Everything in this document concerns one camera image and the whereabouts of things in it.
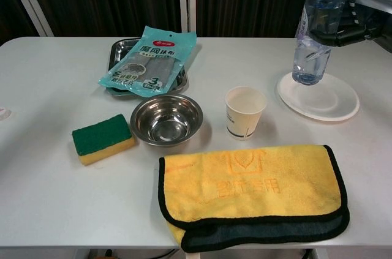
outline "robotic arm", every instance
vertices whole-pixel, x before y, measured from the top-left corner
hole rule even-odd
[[[375,39],[392,52],[392,0],[348,0],[336,34],[311,30],[309,35],[332,47]]]

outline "white plate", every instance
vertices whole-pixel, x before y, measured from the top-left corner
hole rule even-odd
[[[317,84],[305,86],[295,82],[290,72],[277,84],[277,91],[291,109],[317,120],[343,121],[354,116],[360,108],[353,88],[326,73]]]

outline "stainless steel tray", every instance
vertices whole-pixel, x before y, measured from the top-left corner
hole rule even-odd
[[[126,54],[132,49],[134,45],[139,41],[139,37],[136,39],[125,39],[115,42],[111,46],[110,58],[109,58],[109,70],[113,68]],[[187,85],[188,78],[186,76],[185,69],[182,68],[178,73],[176,80],[172,84],[171,92],[180,92]],[[116,89],[116,88],[106,88],[106,90],[113,96],[136,96],[134,93],[128,90]]]

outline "cable on floor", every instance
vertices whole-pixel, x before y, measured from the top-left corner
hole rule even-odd
[[[177,252],[179,252],[179,249],[177,249],[177,250],[175,250],[173,253],[171,253],[171,254],[167,257],[167,259],[170,259],[172,256],[176,255]]]
[[[313,251],[313,249],[306,249],[305,254],[302,256],[302,259],[308,259],[309,255],[311,254],[311,252]]]
[[[163,254],[163,255],[159,255],[159,256],[157,256],[157,257],[151,257],[151,258],[149,258],[149,259],[161,259],[161,258],[163,258],[163,257],[166,257],[166,256],[169,256],[169,255],[173,255],[175,252],[177,252],[178,250],[176,250],[176,249],[172,249],[172,250],[170,250],[169,252],[167,252],[167,253],[165,253],[165,254]]]

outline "sponge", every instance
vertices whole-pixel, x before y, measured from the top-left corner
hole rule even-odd
[[[73,142],[83,165],[112,156],[135,144],[124,115],[119,114],[92,126],[72,132]]]

